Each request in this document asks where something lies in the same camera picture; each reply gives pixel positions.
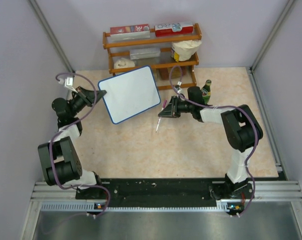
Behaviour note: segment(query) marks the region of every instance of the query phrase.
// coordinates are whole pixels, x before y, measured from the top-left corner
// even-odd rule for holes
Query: white bag
[[[120,58],[114,63],[115,69],[135,67],[135,63],[127,58]]]
[[[177,61],[189,60],[202,44],[201,40],[188,40],[172,43],[172,57]]]

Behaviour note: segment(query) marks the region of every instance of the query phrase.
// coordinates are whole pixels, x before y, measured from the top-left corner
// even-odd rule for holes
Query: table surface
[[[107,70],[81,70],[95,86],[110,77]],[[256,177],[278,176],[258,106],[246,69],[196,68],[197,85],[212,80],[210,104],[247,104],[262,126],[264,137],[250,160],[249,169]],[[76,77],[75,86],[91,86]],[[170,100],[173,90],[160,91],[162,102]],[[79,116],[88,111],[84,108]],[[163,118],[156,133],[161,104],[120,124],[112,124],[104,102],[100,101],[82,121],[83,133],[74,143],[84,169],[102,178],[219,178],[231,164],[232,148],[224,127],[201,123],[191,114],[180,118]]]

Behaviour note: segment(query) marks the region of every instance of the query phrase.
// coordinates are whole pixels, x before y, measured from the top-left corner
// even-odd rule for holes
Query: marker
[[[164,101],[161,111],[163,111],[163,109],[165,108],[166,102],[167,102],[167,100]],[[156,126],[156,131],[155,131],[156,133],[157,133],[157,130],[159,129],[160,122],[161,122],[161,117],[159,117],[159,121],[157,121],[157,126]]]

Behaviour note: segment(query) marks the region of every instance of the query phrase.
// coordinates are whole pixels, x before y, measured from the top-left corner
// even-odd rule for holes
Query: gray wall
[[[251,66],[287,0],[37,0],[76,70],[108,69],[109,27],[199,23],[200,66]]]
[[[34,182],[37,146],[56,130],[51,102],[64,67],[25,0],[0,0],[0,240],[19,239]]]
[[[256,70],[289,176],[302,187],[302,0]]]

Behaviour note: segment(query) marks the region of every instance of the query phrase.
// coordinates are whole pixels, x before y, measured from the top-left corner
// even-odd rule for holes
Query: white board with blue border
[[[114,124],[119,124],[161,103],[149,66],[104,79],[98,83],[98,88],[107,92],[103,101]]]

